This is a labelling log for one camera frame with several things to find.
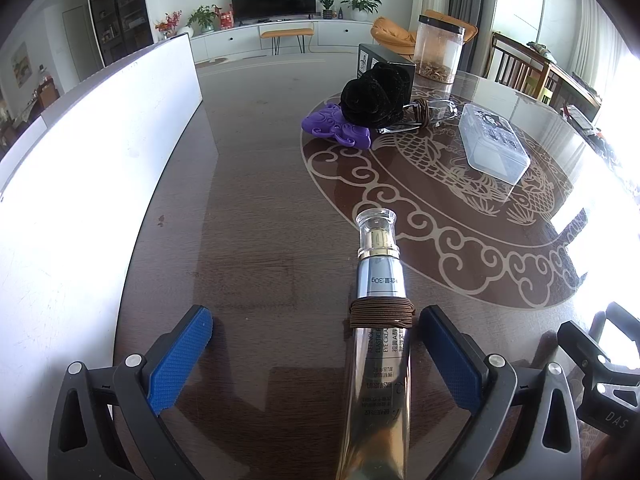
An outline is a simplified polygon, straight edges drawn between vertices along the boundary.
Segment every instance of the black bookshelf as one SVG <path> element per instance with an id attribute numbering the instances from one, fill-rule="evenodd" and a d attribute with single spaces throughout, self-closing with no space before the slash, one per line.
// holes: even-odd
<path id="1" fill-rule="evenodd" d="M 105 66 L 153 43 L 145 0 L 89 1 Z"/>

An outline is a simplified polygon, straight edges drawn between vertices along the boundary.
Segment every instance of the circular table pattern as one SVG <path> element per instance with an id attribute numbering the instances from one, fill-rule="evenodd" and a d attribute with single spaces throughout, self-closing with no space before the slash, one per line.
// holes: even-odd
<path id="1" fill-rule="evenodd" d="M 441 94 L 414 87 L 414 96 Z M 450 99 L 460 112 L 468 102 Z M 309 174 L 345 218 L 354 223 L 369 207 L 396 212 L 401 258 L 417 272 L 499 306 L 555 306 L 581 283 L 566 247 L 587 219 L 582 210 L 556 232 L 552 218 L 572 185 L 532 137 L 514 130 L 531 159 L 516 186 L 469 166 L 457 119 L 379 135 L 365 151 L 305 132 L 301 144 Z"/>

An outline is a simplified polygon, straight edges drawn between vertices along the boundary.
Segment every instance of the dried contents in jar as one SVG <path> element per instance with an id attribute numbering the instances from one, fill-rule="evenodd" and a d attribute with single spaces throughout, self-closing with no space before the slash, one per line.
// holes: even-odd
<path id="1" fill-rule="evenodd" d="M 422 77 L 426 77 L 427 79 L 432 79 L 440 83 L 453 83 L 453 80 L 455 79 L 455 74 L 452 69 L 438 63 L 417 61 L 416 68 L 418 69 L 418 74 Z"/>

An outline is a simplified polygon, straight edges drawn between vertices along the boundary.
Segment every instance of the brown hair tie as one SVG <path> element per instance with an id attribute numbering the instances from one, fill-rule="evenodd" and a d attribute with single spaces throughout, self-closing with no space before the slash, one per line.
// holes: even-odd
<path id="1" fill-rule="evenodd" d="M 395 296 L 369 296 L 351 303 L 351 328 L 411 328 L 415 308 L 411 300 Z"/>

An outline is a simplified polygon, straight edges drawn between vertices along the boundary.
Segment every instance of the blue textured pad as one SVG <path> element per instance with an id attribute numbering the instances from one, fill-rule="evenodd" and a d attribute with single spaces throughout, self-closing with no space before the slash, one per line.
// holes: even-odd
<path id="1" fill-rule="evenodd" d="M 211 313 L 201 308 L 150 375 L 146 399 L 156 415 L 174 405 L 212 330 Z"/>
<path id="2" fill-rule="evenodd" d="M 420 314 L 420 334 L 453 400 L 475 415 L 482 403 L 480 374 L 430 308 Z"/>

